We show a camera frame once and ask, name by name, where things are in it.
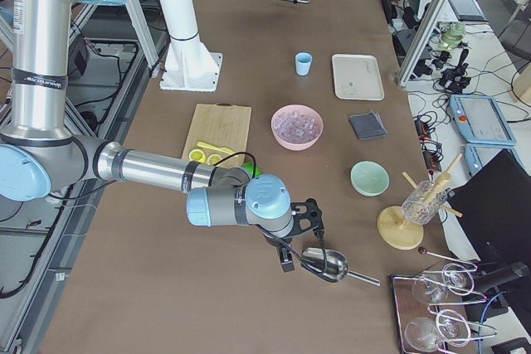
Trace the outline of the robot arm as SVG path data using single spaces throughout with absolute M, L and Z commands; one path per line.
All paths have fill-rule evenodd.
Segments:
M 278 177 L 143 153 L 66 128 L 71 8 L 76 2 L 114 6 L 128 0 L 14 0 L 12 113 L 1 130 L 2 195 L 30 201 L 92 178 L 177 190 L 188 197 L 192 224 L 256 225 L 277 249 L 283 270 L 291 271 L 290 241 L 301 230 Z

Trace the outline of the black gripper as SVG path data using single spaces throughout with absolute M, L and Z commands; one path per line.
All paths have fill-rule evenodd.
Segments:
M 265 240 L 272 246 L 277 248 L 280 266 L 284 273 L 293 272 L 295 264 L 292 257 L 292 237 L 279 238 L 269 231 L 265 232 Z

